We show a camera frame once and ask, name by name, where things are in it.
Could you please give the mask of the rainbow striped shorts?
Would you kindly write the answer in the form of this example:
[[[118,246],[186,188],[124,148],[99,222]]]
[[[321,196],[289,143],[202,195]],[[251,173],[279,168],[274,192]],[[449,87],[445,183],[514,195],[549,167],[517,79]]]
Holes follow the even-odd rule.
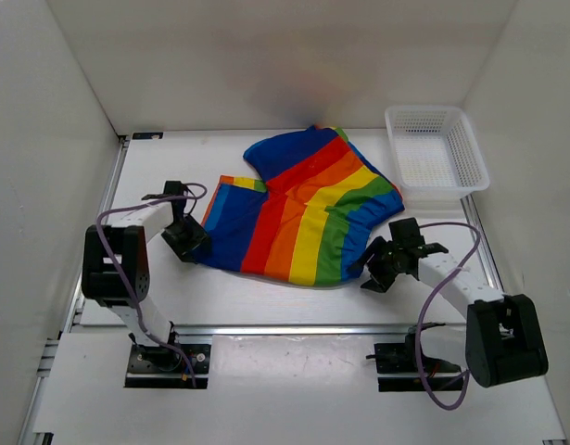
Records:
[[[254,178],[220,177],[195,260],[299,286],[338,286],[372,230],[403,212],[399,190],[336,127],[258,141],[243,154]]]

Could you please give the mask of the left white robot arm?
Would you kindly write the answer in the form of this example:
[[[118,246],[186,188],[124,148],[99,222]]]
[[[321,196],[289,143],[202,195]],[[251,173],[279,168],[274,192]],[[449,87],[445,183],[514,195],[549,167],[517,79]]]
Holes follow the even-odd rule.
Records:
[[[174,324],[149,296],[147,246],[159,236],[183,263],[194,263],[210,249],[209,235],[192,216],[208,189],[199,183],[168,181],[160,194],[135,206],[99,214],[85,232],[82,293],[118,316],[135,346],[150,352],[162,371],[186,365]]]

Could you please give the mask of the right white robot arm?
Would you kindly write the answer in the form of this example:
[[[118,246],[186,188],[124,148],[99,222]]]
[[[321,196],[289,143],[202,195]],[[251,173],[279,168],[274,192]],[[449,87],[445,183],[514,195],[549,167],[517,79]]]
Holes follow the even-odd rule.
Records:
[[[547,374],[549,360],[536,307],[524,294],[507,295],[480,282],[439,243],[428,243],[413,218],[392,222],[390,239],[378,236],[354,261],[353,273],[368,271],[362,288],[387,292],[400,274],[431,292],[416,326],[406,336],[405,362],[421,377],[436,360],[461,367],[483,388]],[[425,321],[437,296],[464,319],[463,330]]]

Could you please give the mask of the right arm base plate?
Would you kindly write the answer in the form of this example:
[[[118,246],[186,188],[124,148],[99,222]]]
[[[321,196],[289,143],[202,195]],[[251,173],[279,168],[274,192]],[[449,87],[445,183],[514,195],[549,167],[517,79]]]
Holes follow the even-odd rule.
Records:
[[[365,360],[373,362],[379,392],[425,392],[414,358],[416,326],[411,326],[401,340],[374,343]],[[463,369],[438,358],[422,358],[426,380],[433,391],[459,392],[463,389]]]

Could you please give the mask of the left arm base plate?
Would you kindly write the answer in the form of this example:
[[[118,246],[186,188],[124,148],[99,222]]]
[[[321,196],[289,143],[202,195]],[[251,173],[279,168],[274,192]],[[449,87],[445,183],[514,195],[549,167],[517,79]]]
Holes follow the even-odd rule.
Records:
[[[163,348],[132,345],[127,362],[126,388],[206,389],[209,383],[210,344],[183,344],[194,367],[195,380],[179,354]]]

